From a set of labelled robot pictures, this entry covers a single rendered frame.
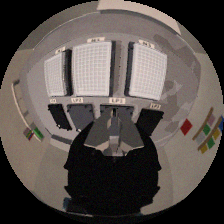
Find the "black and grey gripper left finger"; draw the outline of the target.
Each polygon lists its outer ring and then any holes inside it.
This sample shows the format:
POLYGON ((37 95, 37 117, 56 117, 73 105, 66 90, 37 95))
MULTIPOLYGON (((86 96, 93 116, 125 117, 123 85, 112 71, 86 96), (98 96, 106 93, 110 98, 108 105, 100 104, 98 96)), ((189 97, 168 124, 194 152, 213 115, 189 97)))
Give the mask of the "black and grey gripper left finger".
POLYGON ((114 108, 111 108, 96 120, 90 122, 73 140, 64 169, 69 170, 71 164, 86 155, 95 155, 95 150, 103 151, 109 147, 111 118, 114 108))

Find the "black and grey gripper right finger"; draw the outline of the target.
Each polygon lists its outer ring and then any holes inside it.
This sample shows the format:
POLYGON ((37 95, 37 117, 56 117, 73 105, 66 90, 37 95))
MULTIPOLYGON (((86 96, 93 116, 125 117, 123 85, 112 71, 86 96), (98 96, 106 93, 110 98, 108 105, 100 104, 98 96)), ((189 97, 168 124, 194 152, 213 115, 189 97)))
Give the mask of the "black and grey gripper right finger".
POLYGON ((120 133, 118 143, 122 149, 123 156, 126 156, 130 150, 133 150, 134 155, 148 158, 160 171, 162 167, 158 160, 157 150, 148 134, 117 108, 114 108, 114 115, 118 120, 117 126, 120 133))

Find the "grey operator panel with coloured keys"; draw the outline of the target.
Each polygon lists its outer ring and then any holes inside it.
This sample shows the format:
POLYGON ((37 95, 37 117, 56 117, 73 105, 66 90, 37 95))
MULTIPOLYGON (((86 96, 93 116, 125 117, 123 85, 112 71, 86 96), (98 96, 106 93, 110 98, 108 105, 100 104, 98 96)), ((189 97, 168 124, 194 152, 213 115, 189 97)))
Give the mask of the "grey operator panel with coloured keys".
MULTIPOLYGON (((46 129, 46 128, 45 128, 46 129)), ((46 129, 47 130, 47 129, 46 129)), ((47 130, 48 131, 48 130, 47 130)), ((48 131, 49 132, 49 131, 48 131)), ((72 144, 72 140, 69 140, 69 139, 65 139, 65 138, 62 138, 62 137, 59 137, 59 136, 56 136, 56 135, 52 135, 50 132, 49 134, 51 135, 51 140, 50 140, 50 144, 59 148, 59 149, 62 149, 64 151, 67 151, 69 152, 69 149, 70 149, 70 146, 72 144)))

